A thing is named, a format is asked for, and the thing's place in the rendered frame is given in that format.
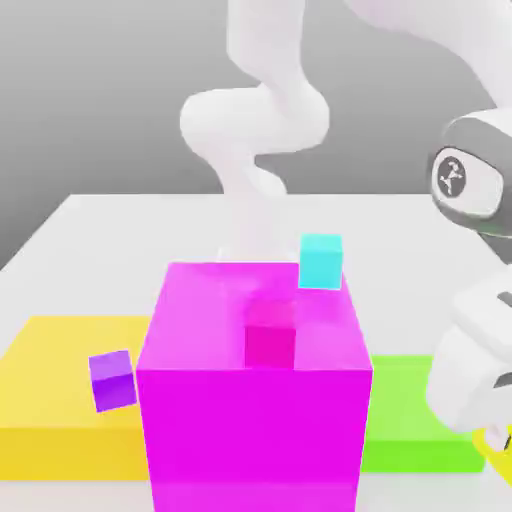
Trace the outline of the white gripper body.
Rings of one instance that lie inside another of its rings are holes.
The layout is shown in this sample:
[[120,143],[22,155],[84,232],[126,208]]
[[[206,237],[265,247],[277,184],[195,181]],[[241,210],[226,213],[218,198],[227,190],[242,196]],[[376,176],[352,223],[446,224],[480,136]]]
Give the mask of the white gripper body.
[[512,361],[453,326],[435,350],[426,400],[454,432],[489,429],[505,435],[512,426]]

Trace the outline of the small cyan cube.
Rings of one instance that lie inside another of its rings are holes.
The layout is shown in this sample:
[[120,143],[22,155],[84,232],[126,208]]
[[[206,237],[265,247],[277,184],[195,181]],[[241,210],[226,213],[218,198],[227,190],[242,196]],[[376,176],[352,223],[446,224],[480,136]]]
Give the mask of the small cyan cube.
[[299,287],[339,290],[343,245],[339,234],[303,234],[300,239]]

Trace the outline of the small pink cube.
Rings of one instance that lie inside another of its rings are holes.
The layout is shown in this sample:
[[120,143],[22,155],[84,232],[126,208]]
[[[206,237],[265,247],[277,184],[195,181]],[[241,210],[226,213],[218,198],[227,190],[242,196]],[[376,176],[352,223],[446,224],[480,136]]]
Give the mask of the small pink cube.
[[297,329],[293,301],[256,299],[250,302],[244,328],[246,367],[294,367]]

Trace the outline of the small purple cube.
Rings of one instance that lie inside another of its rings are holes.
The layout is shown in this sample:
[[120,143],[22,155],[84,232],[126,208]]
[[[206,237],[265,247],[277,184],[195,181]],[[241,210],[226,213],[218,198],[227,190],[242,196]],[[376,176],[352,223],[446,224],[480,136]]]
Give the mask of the small purple cube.
[[91,356],[88,363],[97,413],[137,403],[131,359],[127,350]]

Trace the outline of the large green box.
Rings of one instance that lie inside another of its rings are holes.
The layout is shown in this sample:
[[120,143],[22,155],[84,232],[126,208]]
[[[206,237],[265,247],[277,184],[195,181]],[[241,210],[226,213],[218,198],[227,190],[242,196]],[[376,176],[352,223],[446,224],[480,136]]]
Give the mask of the large green box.
[[361,471],[479,473],[484,458],[469,434],[456,434],[427,406],[428,355],[374,355]]

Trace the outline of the large magenta box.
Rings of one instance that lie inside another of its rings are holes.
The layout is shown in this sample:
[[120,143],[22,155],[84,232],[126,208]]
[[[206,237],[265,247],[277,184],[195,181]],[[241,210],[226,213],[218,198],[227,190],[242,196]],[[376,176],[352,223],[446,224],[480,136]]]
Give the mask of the large magenta box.
[[[293,368],[245,366],[256,299],[294,302]],[[355,512],[372,370],[347,288],[172,263],[136,367],[154,512]]]

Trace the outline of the large yellow box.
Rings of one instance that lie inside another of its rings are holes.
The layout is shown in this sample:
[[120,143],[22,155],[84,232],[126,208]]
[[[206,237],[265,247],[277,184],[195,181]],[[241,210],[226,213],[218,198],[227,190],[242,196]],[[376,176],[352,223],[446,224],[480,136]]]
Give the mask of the large yellow box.
[[146,316],[33,316],[0,358],[0,481],[145,481],[138,406],[98,413],[91,356],[138,358]]

